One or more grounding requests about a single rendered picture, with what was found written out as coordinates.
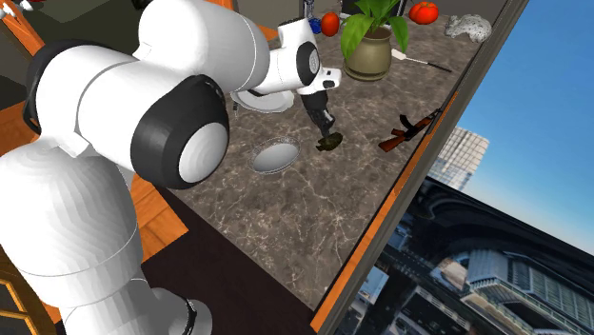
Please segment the dark green grenade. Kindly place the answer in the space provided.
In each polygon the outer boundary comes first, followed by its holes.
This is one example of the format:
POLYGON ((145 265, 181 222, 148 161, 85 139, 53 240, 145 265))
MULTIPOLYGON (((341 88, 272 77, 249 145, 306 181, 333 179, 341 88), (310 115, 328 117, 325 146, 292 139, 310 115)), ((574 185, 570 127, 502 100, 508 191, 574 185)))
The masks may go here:
POLYGON ((318 141, 316 148, 319 151, 332 151, 336 149, 343 141, 343 135, 340 132, 333 132, 318 141))

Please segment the white round plate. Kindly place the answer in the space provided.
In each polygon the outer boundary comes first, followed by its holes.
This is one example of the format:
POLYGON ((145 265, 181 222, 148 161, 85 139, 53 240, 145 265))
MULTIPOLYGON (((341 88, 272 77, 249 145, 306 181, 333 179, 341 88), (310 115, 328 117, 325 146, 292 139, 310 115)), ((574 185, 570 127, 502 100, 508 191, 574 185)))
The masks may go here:
POLYGON ((261 113, 280 113, 291 108, 294 103, 294 93, 290 90, 256 96, 244 90, 232 92, 231 99, 243 108, 261 113))

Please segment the silver oval dish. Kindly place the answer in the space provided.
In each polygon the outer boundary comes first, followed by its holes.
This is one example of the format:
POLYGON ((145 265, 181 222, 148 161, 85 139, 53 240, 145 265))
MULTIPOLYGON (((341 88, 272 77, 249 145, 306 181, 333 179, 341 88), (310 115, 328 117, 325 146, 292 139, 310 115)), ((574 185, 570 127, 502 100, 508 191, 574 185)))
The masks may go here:
POLYGON ((278 173, 292 165, 300 151, 300 142, 294 137, 271 138, 253 148, 248 166, 259 174, 278 173))

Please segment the potted green plant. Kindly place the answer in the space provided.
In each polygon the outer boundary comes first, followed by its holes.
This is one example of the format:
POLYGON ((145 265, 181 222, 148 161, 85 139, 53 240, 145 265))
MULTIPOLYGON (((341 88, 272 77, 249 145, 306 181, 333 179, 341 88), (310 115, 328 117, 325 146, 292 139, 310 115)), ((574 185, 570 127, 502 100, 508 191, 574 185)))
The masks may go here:
POLYGON ((390 37, 394 36, 402 52, 408 46, 406 20, 392 12, 401 0, 356 0, 361 13, 351 14, 343 22, 341 51, 344 70, 359 81, 378 81, 387 76, 392 55, 390 37))

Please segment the brown black toy rifle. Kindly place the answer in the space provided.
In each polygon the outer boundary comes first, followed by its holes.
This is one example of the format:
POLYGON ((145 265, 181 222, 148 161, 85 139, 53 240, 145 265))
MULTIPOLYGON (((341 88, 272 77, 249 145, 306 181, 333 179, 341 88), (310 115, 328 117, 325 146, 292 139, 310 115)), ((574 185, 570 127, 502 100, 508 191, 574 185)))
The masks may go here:
POLYGON ((394 128, 391 131, 393 138, 379 143, 378 147, 382 149, 384 152, 390 152, 391 150, 399 146, 401 143, 411 140, 424 128, 431 125, 442 113, 443 111, 440 108, 437 108, 414 125, 412 125, 409 122, 406 115, 400 114, 400 122, 406 129, 401 130, 394 128))

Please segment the red ribbed tomato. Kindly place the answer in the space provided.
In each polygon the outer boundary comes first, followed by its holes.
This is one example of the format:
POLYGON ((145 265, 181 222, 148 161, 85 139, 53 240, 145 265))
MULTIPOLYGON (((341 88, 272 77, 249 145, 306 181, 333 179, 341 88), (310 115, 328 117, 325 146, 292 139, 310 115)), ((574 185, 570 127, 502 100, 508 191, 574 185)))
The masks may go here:
POLYGON ((420 2, 410 9, 408 17, 418 25, 429 25, 439 17, 439 9, 432 2, 420 2))

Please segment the white speckled figure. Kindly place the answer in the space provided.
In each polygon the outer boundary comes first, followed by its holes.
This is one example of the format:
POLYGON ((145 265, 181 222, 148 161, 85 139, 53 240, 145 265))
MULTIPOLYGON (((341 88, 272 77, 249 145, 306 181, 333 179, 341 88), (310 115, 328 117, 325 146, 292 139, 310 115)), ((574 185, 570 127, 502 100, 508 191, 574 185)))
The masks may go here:
POLYGON ((488 20, 478 14, 451 15, 445 24, 444 35, 455 38, 466 33, 473 43, 483 43, 491 34, 488 20))

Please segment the dark robot stand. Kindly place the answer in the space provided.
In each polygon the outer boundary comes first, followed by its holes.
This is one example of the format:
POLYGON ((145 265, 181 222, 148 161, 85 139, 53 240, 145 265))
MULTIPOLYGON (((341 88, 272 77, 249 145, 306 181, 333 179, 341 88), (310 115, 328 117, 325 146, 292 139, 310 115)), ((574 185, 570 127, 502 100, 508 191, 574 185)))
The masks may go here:
POLYGON ((308 306, 171 191, 157 191, 188 232, 142 264, 151 286, 205 303, 212 335, 317 335, 308 306))

